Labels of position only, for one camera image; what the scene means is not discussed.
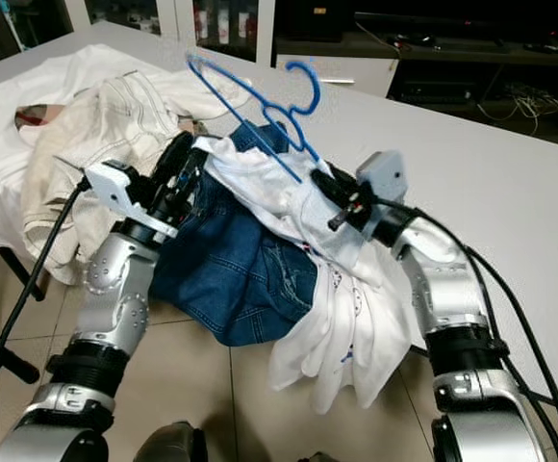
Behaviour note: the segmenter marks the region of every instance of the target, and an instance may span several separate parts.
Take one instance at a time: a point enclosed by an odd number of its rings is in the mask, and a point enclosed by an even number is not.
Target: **blue denim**
[[[275,128],[255,128],[276,152],[287,151]],[[231,137],[239,151],[257,142],[244,126]],[[190,215],[160,250],[151,295],[237,347],[284,337],[311,309],[316,279],[304,251],[268,231],[204,172]]]

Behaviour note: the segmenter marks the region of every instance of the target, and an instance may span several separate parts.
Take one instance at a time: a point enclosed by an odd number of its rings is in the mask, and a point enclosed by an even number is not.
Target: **table surface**
[[[101,22],[0,62],[0,82],[94,43],[168,70],[185,67],[186,50],[174,38]],[[272,99],[311,98],[301,75],[198,52],[251,79]],[[241,112],[264,121],[253,102]],[[444,222],[495,265],[521,301],[558,383],[558,145],[325,85],[318,109],[302,125],[318,153],[351,172],[376,150],[403,153],[407,203]],[[207,126],[225,135],[237,122],[225,115]],[[511,307],[493,283],[490,289],[515,364],[535,392],[549,396]],[[409,318],[413,343],[423,347],[411,310]]]

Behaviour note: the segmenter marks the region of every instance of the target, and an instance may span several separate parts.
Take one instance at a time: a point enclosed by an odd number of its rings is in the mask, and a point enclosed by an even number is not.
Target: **white cabinet door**
[[[109,21],[150,34],[178,33],[174,0],[64,0],[64,3],[74,31],[93,22]]]
[[[277,55],[277,68],[283,69],[289,61],[311,65],[321,82],[383,97],[388,94],[398,64],[397,60],[374,58]]]
[[[179,40],[270,65],[275,0],[174,0]]]

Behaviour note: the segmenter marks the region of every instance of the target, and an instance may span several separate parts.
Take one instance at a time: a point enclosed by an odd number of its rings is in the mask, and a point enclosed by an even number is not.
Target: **glass cabinet door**
[[[85,0],[89,20],[109,21],[159,35],[160,18],[156,0]]]
[[[192,7],[198,46],[256,61],[258,0],[192,0]]]

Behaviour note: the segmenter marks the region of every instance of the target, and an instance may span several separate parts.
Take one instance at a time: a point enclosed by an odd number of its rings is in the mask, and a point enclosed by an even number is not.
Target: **floor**
[[[0,329],[20,289],[0,260]],[[48,280],[46,300],[28,302],[8,347],[42,369],[67,344],[81,301],[79,288]],[[312,382],[280,393],[266,387],[270,349],[222,346],[183,313],[155,304],[116,396],[115,424],[106,433],[111,461],[132,460],[156,428],[179,420],[206,430],[212,462],[295,462],[317,450],[342,462],[432,460],[429,425],[437,411],[425,359],[408,354],[368,410],[344,389],[328,415],[317,416],[308,405]],[[37,387],[0,372],[0,440]]]

